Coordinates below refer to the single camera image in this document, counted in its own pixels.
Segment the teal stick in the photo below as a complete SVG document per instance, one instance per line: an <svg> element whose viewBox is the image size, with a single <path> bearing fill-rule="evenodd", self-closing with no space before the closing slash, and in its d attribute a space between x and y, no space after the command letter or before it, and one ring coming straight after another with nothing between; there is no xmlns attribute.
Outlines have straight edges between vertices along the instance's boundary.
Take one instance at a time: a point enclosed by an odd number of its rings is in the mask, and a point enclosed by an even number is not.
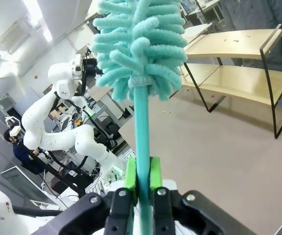
<svg viewBox="0 0 282 235"><path fill-rule="evenodd" d="M149 199L150 148L148 91L146 86L135 87L134 104L140 228L142 235L149 235L152 234L152 213Z"/></svg>

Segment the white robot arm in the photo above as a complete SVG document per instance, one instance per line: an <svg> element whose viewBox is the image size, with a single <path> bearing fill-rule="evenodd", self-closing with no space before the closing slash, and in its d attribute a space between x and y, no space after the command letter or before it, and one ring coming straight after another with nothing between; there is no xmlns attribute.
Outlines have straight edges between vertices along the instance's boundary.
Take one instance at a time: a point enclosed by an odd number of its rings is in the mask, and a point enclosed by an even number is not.
<svg viewBox="0 0 282 235"><path fill-rule="evenodd" d="M103 181L122 179L125 162L118 159L106 146L96 143L94 131L90 125L81 125L75 129L60 133L47 133L43 120L48 116L56 99L55 91L62 99L71 99L75 105L91 115L93 112L87 107L84 98L74 96L77 88L77 79L81 77L82 68L79 71L80 55L77 55L75 63L60 63L52 65L48 71L48 78L52 82L52 90L36 101L27 109L22 117L25 128L24 145L34 150L40 147L44 150L65 150L75 146L78 154L91 156L101 164L100 176Z"/></svg>

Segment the dark blue shirt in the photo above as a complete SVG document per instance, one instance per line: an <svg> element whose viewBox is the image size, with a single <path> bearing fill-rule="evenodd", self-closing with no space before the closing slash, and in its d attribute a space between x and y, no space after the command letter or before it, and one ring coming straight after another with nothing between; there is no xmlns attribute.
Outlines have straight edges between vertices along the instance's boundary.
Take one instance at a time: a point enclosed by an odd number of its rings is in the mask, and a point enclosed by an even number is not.
<svg viewBox="0 0 282 235"><path fill-rule="evenodd" d="M15 157L23 163L24 167L29 169L32 173L38 174L43 172L44 168L40 166L36 161L31 160L29 158L29 154L24 148L13 144L13 152Z"/></svg>

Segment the shelving unit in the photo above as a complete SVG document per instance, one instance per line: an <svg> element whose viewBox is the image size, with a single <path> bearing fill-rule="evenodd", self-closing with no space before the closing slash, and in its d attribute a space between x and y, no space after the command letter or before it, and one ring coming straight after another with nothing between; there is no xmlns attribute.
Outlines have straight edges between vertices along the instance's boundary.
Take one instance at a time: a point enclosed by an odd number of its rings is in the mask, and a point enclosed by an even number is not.
<svg viewBox="0 0 282 235"><path fill-rule="evenodd" d="M185 48L188 58L216 57L219 65L184 64L182 84L195 87L207 109L212 112L228 96L237 96L270 105L274 136L277 139L275 108L282 96L282 72L268 70L266 56L282 40L281 24L276 29L244 30L201 35ZM224 66L221 58L261 60L264 69ZM201 90L223 96L208 108Z"/></svg>

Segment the monitor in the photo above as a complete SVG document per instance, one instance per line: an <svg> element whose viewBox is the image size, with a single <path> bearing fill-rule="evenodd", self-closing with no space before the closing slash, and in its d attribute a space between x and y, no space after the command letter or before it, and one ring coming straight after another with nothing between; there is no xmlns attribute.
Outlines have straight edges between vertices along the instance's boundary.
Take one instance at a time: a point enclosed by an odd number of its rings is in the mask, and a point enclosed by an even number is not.
<svg viewBox="0 0 282 235"><path fill-rule="evenodd" d="M1 175L29 200L56 204L41 190L41 187L30 180L18 166L14 166L2 172Z"/></svg>

